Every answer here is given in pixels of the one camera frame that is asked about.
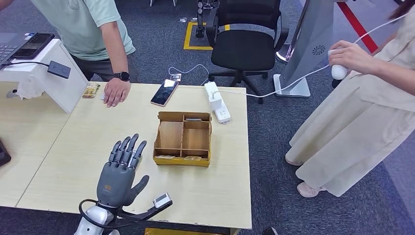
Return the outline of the person's left hand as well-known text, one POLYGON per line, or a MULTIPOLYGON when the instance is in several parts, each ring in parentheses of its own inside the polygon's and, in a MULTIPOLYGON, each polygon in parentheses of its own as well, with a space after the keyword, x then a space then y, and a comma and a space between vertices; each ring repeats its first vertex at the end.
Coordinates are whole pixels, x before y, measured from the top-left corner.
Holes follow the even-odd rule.
POLYGON ((104 88, 104 104, 108 108, 117 106, 126 99, 130 89, 129 81, 122 81, 119 78, 111 79, 104 88))

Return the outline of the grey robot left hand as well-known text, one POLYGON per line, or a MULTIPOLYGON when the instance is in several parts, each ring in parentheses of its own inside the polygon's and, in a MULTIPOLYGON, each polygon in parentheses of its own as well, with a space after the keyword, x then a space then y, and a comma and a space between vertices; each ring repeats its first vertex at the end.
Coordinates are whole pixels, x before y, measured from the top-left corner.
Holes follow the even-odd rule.
POLYGON ((136 169, 147 141, 142 141, 135 150, 139 134, 128 136, 113 146, 108 161, 104 164, 97 188, 98 204, 109 208, 131 205, 147 186, 150 177, 144 175, 134 186, 136 169))

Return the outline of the person's hand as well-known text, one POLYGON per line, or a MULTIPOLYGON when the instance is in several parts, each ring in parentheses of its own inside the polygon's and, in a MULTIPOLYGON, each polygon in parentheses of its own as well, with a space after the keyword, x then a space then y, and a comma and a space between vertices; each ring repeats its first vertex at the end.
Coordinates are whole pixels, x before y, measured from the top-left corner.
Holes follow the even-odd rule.
POLYGON ((329 65, 341 65, 355 69, 364 65, 371 59, 371 55, 365 52, 359 45, 340 40, 330 47, 332 51, 328 56, 329 65))

